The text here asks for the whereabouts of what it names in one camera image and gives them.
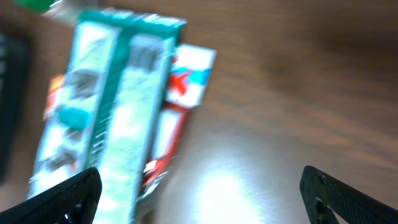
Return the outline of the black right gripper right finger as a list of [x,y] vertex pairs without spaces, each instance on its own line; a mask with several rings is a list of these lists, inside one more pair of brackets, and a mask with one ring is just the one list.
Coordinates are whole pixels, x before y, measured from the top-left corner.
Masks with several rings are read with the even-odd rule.
[[397,224],[397,210],[313,167],[305,166],[300,193],[310,223]]

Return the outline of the green grip gloves package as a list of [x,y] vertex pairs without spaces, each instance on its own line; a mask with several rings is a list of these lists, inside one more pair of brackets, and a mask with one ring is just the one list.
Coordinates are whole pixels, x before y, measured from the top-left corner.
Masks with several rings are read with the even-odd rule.
[[136,222],[144,166],[186,23],[127,10],[80,14],[29,197],[95,167],[102,181],[95,223]]

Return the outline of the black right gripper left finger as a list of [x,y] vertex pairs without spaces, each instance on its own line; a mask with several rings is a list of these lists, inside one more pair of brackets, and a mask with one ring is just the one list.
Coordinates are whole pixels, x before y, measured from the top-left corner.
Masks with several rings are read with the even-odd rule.
[[102,182],[95,167],[1,212],[1,224],[92,224],[101,197]]

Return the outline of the orange snack box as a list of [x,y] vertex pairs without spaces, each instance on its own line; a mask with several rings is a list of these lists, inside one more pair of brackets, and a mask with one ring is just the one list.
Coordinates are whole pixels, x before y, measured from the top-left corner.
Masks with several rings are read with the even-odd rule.
[[43,120],[49,119],[54,115],[56,107],[60,101],[60,93],[65,83],[64,74],[56,74],[50,79],[47,101],[44,107]]

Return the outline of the green lid white jar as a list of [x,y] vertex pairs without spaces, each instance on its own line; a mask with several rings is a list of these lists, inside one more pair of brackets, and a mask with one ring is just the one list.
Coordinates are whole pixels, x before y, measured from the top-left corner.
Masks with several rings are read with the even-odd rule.
[[48,19],[66,24],[76,24],[82,11],[81,2],[75,0],[15,0],[14,2]]

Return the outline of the red dustpan brush package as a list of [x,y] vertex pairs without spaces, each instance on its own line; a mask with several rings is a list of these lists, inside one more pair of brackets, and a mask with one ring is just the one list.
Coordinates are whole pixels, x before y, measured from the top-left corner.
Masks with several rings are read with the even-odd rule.
[[188,116],[203,101],[216,56],[215,49],[190,44],[177,47],[155,138],[143,171],[143,183],[136,203],[138,218],[155,209],[170,165],[178,154]]

